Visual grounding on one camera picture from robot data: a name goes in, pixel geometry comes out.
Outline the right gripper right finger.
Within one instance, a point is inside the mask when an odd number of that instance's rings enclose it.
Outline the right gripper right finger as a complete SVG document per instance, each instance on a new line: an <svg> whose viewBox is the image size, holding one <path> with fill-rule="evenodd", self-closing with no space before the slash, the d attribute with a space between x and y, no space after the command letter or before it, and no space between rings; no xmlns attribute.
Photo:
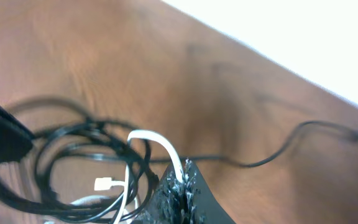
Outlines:
<svg viewBox="0 0 358 224"><path fill-rule="evenodd" d="M184 168L183 222L190 224L235 224L215 199L197 165L187 159Z"/></svg>

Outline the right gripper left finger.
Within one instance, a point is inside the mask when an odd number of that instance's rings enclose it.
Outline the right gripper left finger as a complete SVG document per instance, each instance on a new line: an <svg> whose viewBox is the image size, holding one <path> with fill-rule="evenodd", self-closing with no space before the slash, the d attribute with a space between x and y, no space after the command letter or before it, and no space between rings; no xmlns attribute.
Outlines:
<svg viewBox="0 0 358 224"><path fill-rule="evenodd" d="M176 179L172 165L165 170L153 196L132 224L182 224L185 183Z"/></svg>

